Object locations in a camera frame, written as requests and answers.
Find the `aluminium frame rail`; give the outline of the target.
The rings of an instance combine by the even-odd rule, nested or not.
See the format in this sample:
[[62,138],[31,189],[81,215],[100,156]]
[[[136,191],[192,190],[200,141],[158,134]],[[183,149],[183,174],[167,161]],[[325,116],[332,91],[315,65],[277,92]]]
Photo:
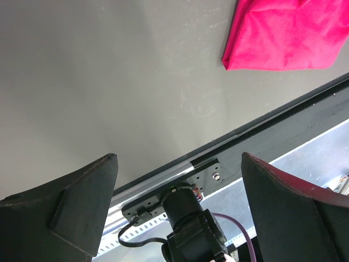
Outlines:
[[[271,161],[270,164],[317,186],[335,188],[341,178],[348,175],[348,119]],[[202,204],[210,211],[237,219],[249,236],[256,235],[242,178],[209,196],[204,196]],[[92,261],[107,261],[104,260],[106,253],[116,254],[113,249],[122,249],[118,248],[121,245],[117,240],[117,233],[127,224],[128,222],[122,223],[121,227],[102,237],[98,255]],[[245,241],[237,227],[233,226],[233,229],[229,230],[227,226],[225,228],[224,232],[229,238],[227,245],[241,244]],[[139,227],[131,227],[122,240],[135,240],[138,236],[146,236],[150,231],[169,233],[169,230],[170,224],[163,212]]]

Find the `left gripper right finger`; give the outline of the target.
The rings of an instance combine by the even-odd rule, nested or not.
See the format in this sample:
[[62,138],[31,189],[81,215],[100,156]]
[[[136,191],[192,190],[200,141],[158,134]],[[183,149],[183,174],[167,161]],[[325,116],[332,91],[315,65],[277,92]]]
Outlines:
[[247,152],[241,171],[264,261],[348,261],[348,196]]

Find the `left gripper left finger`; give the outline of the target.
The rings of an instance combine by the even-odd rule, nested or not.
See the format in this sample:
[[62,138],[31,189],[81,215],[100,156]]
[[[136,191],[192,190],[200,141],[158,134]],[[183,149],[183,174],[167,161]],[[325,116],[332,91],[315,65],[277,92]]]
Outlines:
[[114,153],[1,200],[1,261],[91,261],[118,174]]

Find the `magenta t shirt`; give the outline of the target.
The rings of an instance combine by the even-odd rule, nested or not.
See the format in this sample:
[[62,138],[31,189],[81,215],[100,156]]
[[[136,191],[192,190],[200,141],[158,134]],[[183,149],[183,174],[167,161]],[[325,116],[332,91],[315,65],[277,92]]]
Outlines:
[[348,39],[348,1],[237,1],[226,70],[327,69]]

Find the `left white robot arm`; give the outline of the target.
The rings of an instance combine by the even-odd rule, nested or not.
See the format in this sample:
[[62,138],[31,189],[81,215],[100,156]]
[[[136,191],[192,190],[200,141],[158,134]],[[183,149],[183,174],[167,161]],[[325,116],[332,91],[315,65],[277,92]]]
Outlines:
[[[241,171],[264,261],[348,261],[348,196],[242,154]],[[1,261],[91,261],[118,173],[109,153],[70,174],[1,201]],[[226,261],[217,215],[193,187],[165,187],[160,200],[129,225],[162,207],[172,233],[154,238],[167,261]]]

